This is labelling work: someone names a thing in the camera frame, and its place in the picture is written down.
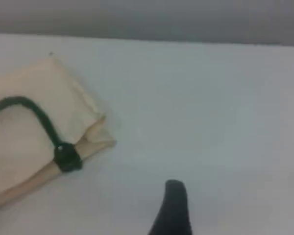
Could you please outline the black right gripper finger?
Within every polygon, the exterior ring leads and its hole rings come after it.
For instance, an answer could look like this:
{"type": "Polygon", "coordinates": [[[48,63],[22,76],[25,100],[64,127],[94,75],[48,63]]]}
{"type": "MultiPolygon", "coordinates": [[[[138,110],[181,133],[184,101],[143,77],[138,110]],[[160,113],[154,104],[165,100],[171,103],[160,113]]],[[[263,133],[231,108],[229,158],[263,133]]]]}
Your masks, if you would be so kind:
{"type": "Polygon", "coordinates": [[[168,180],[160,210],[149,231],[150,235],[191,235],[188,195],[182,181],[168,180]]]}

